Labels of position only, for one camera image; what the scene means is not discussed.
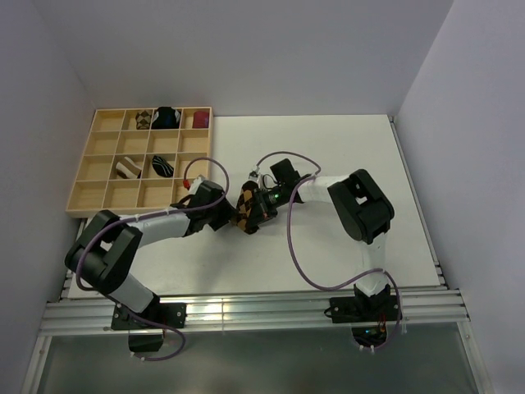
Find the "black white striped sock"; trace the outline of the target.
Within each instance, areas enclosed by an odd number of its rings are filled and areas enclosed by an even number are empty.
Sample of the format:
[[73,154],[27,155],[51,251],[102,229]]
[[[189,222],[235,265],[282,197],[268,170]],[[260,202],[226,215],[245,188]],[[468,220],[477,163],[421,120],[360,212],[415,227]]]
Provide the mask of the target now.
[[163,157],[154,155],[151,160],[154,172],[163,178],[170,178],[174,174],[174,167]]

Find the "brown argyle sock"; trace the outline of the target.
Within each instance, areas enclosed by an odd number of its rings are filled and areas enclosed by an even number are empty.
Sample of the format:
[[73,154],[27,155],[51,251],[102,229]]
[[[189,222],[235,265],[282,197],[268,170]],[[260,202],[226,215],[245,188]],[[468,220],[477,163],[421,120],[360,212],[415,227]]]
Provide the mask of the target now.
[[258,190],[256,181],[246,181],[241,186],[240,196],[235,206],[235,212],[231,223],[244,233],[251,235],[258,230],[258,223],[262,217],[262,211],[255,198]]

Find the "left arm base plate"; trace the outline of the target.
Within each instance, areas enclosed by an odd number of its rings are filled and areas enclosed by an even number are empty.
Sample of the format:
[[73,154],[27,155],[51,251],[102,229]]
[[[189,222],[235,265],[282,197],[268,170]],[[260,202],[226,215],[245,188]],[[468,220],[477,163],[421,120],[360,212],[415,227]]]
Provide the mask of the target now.
[[[128,332],[128,348],[134,356],[148,361],[168,360],[184,350],[186,338],[181,329],[185,327],[186,310],[186,303],[157,303],[142,313],[116,305],[110,328]],[[180,344],[173,353],[158,355],[169,332],[180,338]]]

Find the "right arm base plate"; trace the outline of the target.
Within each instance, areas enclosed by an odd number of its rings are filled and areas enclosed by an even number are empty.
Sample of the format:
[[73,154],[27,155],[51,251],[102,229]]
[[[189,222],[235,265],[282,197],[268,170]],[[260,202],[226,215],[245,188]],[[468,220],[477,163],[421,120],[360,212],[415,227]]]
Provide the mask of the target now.
[[390,284],[370,296],[354,286],[353,296],[330,298],[329,307],[323,313],[334,324],[367,323],[367,326],[351,328],[351,332],[358,346],[370,351],[387,343],[387,324],[395,323],[395,328],[399,328],[403,318],[400,298],[391,294]]

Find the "tan brown striped sock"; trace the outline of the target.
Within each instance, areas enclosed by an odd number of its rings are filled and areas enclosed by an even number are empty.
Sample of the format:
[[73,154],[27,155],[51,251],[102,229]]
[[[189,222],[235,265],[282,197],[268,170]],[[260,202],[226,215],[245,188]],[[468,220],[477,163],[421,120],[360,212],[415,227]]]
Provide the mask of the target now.
[[142,167],[135,163],[130,157],[123,157],[116,162],[116,176],[120,179],[136,180],[142,173]]

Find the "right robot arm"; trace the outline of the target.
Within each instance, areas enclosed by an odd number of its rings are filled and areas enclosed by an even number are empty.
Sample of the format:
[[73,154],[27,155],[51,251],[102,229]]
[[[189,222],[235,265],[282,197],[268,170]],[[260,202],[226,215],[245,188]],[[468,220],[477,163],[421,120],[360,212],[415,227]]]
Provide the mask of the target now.
[[259,226],[272,220],[278,208],[306,202],[332,204],[348,236],[362,253],[360,272],[353,281],[340,285],[320,286],[309,278],[305,281],[318,290],[339,290],[353,283],[360,295],[355,300],[359,317],[374,319],[384,307],[379,296],[389,285],[385,273],[386,235],[395,211],[378,184],[365,169],[344,176],[300,175],[288,158],[271,166],[274,186],[265,184],[265,176],[256,165],[249,173],[236,205],[236,226],[254,234]]

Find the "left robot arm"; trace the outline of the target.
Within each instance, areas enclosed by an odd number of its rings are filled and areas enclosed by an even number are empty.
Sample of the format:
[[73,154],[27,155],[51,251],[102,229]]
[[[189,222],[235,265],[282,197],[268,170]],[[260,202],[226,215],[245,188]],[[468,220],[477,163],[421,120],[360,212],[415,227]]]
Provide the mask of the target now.
[[167,239],[183,238],[210,226],[225,226],[235,208],[216,183],[204,181],[187,202],[139,216],[98,212],[69,249],[65,265],[81,283],[130,309],[130,318],[150,328],[160,317],[159,297],[131,273],[138,249]]

